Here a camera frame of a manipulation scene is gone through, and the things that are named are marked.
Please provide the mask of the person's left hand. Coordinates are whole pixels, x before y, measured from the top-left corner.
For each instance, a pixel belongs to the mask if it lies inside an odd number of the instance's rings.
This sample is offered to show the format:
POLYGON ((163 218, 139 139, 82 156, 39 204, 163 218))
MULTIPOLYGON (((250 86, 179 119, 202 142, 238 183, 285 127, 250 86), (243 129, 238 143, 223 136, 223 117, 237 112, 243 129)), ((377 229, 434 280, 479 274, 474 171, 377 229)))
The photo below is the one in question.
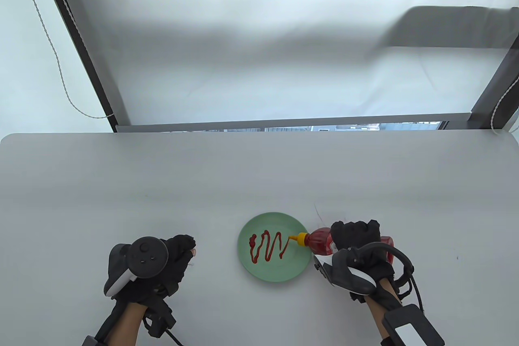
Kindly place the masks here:
POLYGON ((116 245, 103 292, 118 302, 152 307, 178 291, 195 253, 196 241, 186 234, 168 240, 147 236, 116 245))

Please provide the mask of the person's right hand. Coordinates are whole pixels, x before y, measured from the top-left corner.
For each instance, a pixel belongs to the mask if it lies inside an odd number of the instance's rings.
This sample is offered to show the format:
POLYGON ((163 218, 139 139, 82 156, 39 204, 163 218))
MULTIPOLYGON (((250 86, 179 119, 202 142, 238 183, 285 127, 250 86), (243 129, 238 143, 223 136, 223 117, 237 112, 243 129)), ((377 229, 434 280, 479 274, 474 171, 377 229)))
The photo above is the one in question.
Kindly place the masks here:
POLYGON ((387 260, 387 252, 376 248, 358 253, 358 250, 371 243, 381 243, 380 224, 376 220, 343 223, 337 221, 330 228, 332 240, 341 257, 339 266, 332 266, 332 279, 339 281, 338 286, 347 289, 353 300, 365 303, 369 298, 385 309, 394 309, 400 304, 394 288, 394 269, 387 260), (373 292, 363 295, 344 282, 346 271, 351 267, 365 273, 375 282, 373 292))

